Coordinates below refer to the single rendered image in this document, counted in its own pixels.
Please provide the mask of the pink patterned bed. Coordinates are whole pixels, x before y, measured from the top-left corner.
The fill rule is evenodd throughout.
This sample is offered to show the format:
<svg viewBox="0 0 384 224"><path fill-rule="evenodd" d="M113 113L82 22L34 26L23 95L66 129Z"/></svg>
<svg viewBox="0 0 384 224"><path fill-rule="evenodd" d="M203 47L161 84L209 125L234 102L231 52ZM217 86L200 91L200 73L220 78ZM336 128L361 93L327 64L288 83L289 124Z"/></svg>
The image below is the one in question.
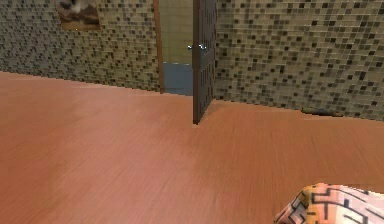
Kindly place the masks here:
<svg viewBox="0 0 384 224"><path fill-rule="evenodd" d="M304 187L274 224L384 224L384 194L346 185Z"/></svg>

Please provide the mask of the brown framed wall picture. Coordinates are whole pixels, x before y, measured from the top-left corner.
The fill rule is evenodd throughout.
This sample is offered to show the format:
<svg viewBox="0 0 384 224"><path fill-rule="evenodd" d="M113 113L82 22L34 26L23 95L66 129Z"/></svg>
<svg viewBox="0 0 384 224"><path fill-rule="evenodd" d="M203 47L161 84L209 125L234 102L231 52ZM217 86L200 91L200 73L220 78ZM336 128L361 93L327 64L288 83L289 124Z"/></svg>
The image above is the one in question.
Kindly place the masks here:
<svg viewBox="0 0 384 224"><path fill-rule="evenodd" d="M96 0L55 0L55 7L63 30L101 29Z"/></svg>

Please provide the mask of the dark brown room door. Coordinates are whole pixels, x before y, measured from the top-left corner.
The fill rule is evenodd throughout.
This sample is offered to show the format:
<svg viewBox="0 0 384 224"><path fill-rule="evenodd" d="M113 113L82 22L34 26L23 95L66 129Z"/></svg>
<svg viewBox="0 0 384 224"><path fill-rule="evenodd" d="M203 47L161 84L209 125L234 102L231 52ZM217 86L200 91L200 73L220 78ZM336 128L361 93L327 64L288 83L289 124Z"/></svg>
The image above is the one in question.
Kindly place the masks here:
<svg viewBox="0 0 384 224"><path fill-rule="evenodd" d="M214 98L217 0L193 0L193 123L198 124ZM199 44L207 47L200 50Z"/></svg>

